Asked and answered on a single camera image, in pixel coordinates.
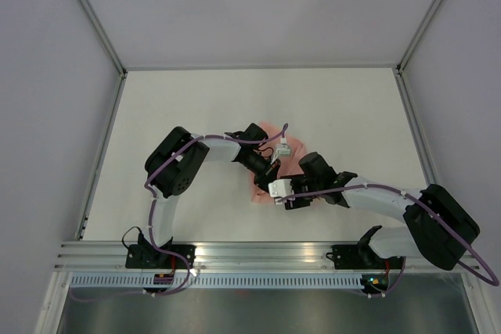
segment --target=gray panel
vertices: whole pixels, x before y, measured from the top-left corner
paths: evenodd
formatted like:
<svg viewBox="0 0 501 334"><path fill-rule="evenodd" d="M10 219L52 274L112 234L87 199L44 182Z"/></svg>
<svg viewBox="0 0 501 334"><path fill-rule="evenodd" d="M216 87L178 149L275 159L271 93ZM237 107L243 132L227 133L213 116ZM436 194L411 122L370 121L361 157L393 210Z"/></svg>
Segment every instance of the gray panel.
<svg viewBox="0 0 501 334"><path fill-rule="evenodd" d="M501 0L446 0L405 70L439 180L480 225L474 245L498 275L500 31Z"/></svg>
<svg viewBox="0 0 501 334"><path fill-rule="evenodd" d="M79 297L117 289L78 289ZM187 289L152 299L67 301L59 333L472 333L460 277L406 276L383 300L348 291Z"/></svg>
<svg viewBox="0 0 501 334"><path fill-rule="evenodd" d="M397 63L431 0L90 0L127 68Z"/></svg>
<svg viewBox="0 0 501 334"><path fill-rule="evenodd" d="M75 0L0 0L2 332L33 330L117 73Z"/></svg>

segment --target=metal frame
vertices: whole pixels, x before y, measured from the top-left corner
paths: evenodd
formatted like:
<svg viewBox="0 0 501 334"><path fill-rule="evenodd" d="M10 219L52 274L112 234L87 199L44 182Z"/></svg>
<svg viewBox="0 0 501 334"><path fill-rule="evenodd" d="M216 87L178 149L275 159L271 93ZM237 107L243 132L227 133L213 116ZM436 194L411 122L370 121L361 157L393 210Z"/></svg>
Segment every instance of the metal frame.
<svg viewBox="0 0 501 334"><path fill-rule="evenodd" d="M128 70L148 72L151 70L287 70L301 68L393 68L395 63L364 64L242 64L228 66L130 66Z"/></svg>
<svg viewBox="0 0 501 334"><path fill-rule="evenodd" d="M88 21L90 22L94 32L96 33L96 37L98 38L101 46L104 48L106 54L109 56L110 60L113 62L113 65L117 69L118 73L121 76L124 76L127 73L127 70L124 68L124 65L121 63L120 58L118 58L117 52L115 48L111 44L110 38L108 34L105 32L101 21L99 21L99 17L96 15L96 11L92 8L92 5L89 0L77 0L78 5L81 7Z"/></svg>
<svg viewBox="0 0 501 334"><path fill-rule="evenodd" d="M108 149L108 144L110 142L111 131L113 130L113 125L117 117L118 107L120 105L120 100L122 98L122 93L124 92L125 80L127 80L127 73L121 75L118 79L117 84L114 89L114 100L113 105L110 108L110 112L106 117L106 126L103 130L103 135L99 141L99 148L96 155L94 164L92 165L92 174L89 177L87 188L85 190L85 199L81 206L80 221L74 235L74 238L80 240L83 238L85 226L88 220L88 213L91 210L92 201L94 200L94 194L96 193L96 186L101 174L101 168L103 167L104 157L106 156L106 150Z"/></svg>
<svg viewBox="0 0 501 334"><path fill-rule="evenodd" d="M414 33L413 38L409 43L409 46L405 50L403 57L400 59L400 62L397 64L399 71L404 70L407 67L407 64L409 64L409 61L413 57L414 51L416 51L416 48L421 42L421 39L426 33L426 30L431 25L433 19L437 16L438 10L442 7L443 4L444 0L431 1L430 6L424 14L424 17L421 20L419 26L417 27L416 33Z"/></svg>
<svg viewBox="0 0 501 334"><path fill-rule="evenodd" d="M127 70L122 65L117 56L110 39L108 38L102 24L99 21L94 9L88 0L77 0L85 15L89 19L96 32L97 38L105 48L108 56L121 75L120 83L117 85L116 98L110 111L106 130L103 132L103 139L99 147L99 154L94 166L85 202L82 207L82 219L76 233L76 239L80 239L85 229L85 221L92 205L94 191L99 179L99 172L106 154L106 147L110 140L111 130L124 88ZM438 182L438 176L434 168L430 150L427 145L423 129L420 126L416 109L413 105L409 86L405 82L405 68L412 59L413 53L422 40L428 27L436 17L438 10L442 7L444 0L433 0L424 18L421 20L409 46L402 59L392 67L395 80L398 86L402 105L409 122L416 150L420 158L421 167L427 183ZM260 66L260 68L291 68L292 66ZM351 67L374 67L374 65L351 66ZM238 66L218 67L239 68ZM178 69L215 69L215 67L179 67ZM212 275L238 275L239 273L268 273L278 275L287 273L290 275L333 275L346 273L333 268L333 263L325 258L326 252L330 251L332 242L196 242L196 262L195 269L201 273ZM52 275L49 289L42 307L41 316L38 320L35 332L56 332L59 319L63 311L67 290L75 272L93 273L118 273L118 275L132 275L137 271L124 268L126 249L119 242L89 242L73 241L64 242L55 260L54 273ZM471 256L465 256L463 261L473 268L478 269L477 262ZM353 273L374 273L378 271L352 271ZM474 320L480 333L500 332L499 322L495 309L488 295L484 284L475 277L464 273L463 269L450 271L451 273L462 273L463 284L466 290L467 299L470 303ZM429 264L424 259L408 259L406 273L444 273Z"/></svg>

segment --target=metal strip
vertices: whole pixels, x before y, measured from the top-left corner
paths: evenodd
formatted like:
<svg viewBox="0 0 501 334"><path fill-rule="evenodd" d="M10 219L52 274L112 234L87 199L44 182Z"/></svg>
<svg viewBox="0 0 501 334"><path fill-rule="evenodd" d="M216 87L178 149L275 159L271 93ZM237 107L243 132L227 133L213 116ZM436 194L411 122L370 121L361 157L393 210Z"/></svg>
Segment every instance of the metal strip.
<svg viewBox="0 0 501 334"><path fill-rule="evenodd" d="M87 188L85 190L84 202L81 207L80 222L78 224L77 230L75 232L75 239L82 239L84 235L85 225L88 220L88 214L91 210L92 201L94 200L94 193L96 192L96 186L99 180L99 174L101 173L101 168L103 167L104 157L106 155L106 149L108 148L108 143L110 142L111 131L117 117L118 107L120 105L120 100L122 97L122 92L124 91L125 81L127 80L127 74L124 74L119 78L119 81L115 85L115 98L114 103L111 106L110 112L106 117L106 126L103 130L103 136L99 142L99 149L96 154L96 160L92 165L92 174L89 177Z"/></svg>
<svg viewBox="0 0 501 334"><path fill-rule="evenodd" d="M110 38L108 37L108 34L106 34L103 25L99 21L98 16L96 15L96 12L91 6L91 3L89 0L77 0L78 4L84 11L84 14L87 16L88 20L90 21L92 28L94 29L97 38L101 42L101 45L104 47L104 50L106 51L106 54L110 57L111 61L113 62L115 68L117 69L118 73L120 75L124 75L126 73L126 70L124 68L124 65L121 63L120 59L118 58L118 54L111 44Z"/></svg>
<svg viewBox="0 0 501 334"><path fill-rule="evenodd" d="M325 255L333 244L355 242L196 242L194 267L205 273L290 273L290 274L346 274L336 270ZM120 242L65 242L55 260L56 271L124 272L127 250ZM476 260L469 255L462 261L478 269ZM170 270L148 270L151 273ZM371 274L381 270L353 270L349 272ZM444 273L423 258L409 258L407 273ZM452 273L464 272L456 267Z"/></svg>
<svg viewBox="0 0 501 334"><path fill-rule="evenodd" d="M186 275L176 273L171 284L154 282L154 273L74 273L72 288L136 287L159 288L180 286ZM362 289L361 274L286 274L286 273L215 273L191 278L194 289Z"/></svg>
<svg viewBox="0 0 501 334"><path fill-rule="evenodd" d="M424 178L428 184L437 183L437 172L431 158L426 138L424 137L423 128L420 126L416 113L416 107L413 104L409 88L407 87L404 77L398 69L394 68L393 74L397 82L400 98L402 99L405 115L407 116L407 121L409 122L410 131L413 135L414 145L416 145L417 155L420 159Z"/></svg>
<svg viewBox="0 0 501 334"><path fill-rule="evenodd" d="M229 66L130 66L128 71L151 70L286 70L314 68L392 68L395 63L345 63L345 64L236 64Z"/></svg>
<svg viewBox="0 0 501 334"><path fill-rule="evenodd" d="M34 329L35 334L57 332L70 285L70 278L71 274L69 273L52 273L44 303L41 306L41 312Z"/></svg>
<svg viewBox="0 0 501 334"><path fill-rule="evenodd" d="M480 334L500 333L501 325L496 306L486 290L486 284L481 283L473 275L463 274L462 279L478 332Z"/></svg>
<svg viewBox="0 0 501 334"><path fill-rule="evenodd" d="M443 3L444 0L433 0L431 2L430 6L428 7L428 10L424 15L424 18L421 20L420 25L417 27L416 33L413 35L413 38L411 39L409 46L405 50L404 55L400 60L400 63L398 64L400 70L404 70L409 64L409 61L411 60L413 53L416 51L416 47L420 43L421 39L426 33L426 30L431 25L431 22L437 15L438 10L442 7Z"/></svg>

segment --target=ventilation grille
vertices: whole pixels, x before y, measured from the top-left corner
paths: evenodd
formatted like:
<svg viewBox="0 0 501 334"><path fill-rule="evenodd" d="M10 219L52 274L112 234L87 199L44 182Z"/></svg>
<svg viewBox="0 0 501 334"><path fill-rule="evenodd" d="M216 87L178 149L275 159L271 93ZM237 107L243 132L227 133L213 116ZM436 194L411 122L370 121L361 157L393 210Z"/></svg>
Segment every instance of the ventilation grille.
<svg viewBox="0 0 501 334"><path fill-rule="evenodd" d="M72 287L161 287L153 273L74 273ZM170 286L185 278L176 273ZM199 289L361 289L360 274L202 274L190 277L188 286Z"/></svg>

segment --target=white wall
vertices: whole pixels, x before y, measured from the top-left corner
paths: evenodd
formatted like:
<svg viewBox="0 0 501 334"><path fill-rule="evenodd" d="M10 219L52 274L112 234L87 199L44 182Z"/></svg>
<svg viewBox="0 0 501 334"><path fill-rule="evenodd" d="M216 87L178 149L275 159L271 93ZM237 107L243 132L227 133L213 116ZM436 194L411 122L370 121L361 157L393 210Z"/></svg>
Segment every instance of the white wall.
<svg viewBox="0 0 501 334"><path fill-rule="evenodd" d="M441 182L501 274L501 0L446 0L407 78ZM501 308L501 290L495 291Z"/></svg>
<svg viewBox="0 0 501 334"><path fill-rule="evenodd" d="M117 73L75 0L0 0L1 331L33 330Z"/></svg>
<svg viewBox="0 0 501 334"><path fill-rule="evenodd" d="M431 0L90 0L126 67L396 64Z"/></svg>

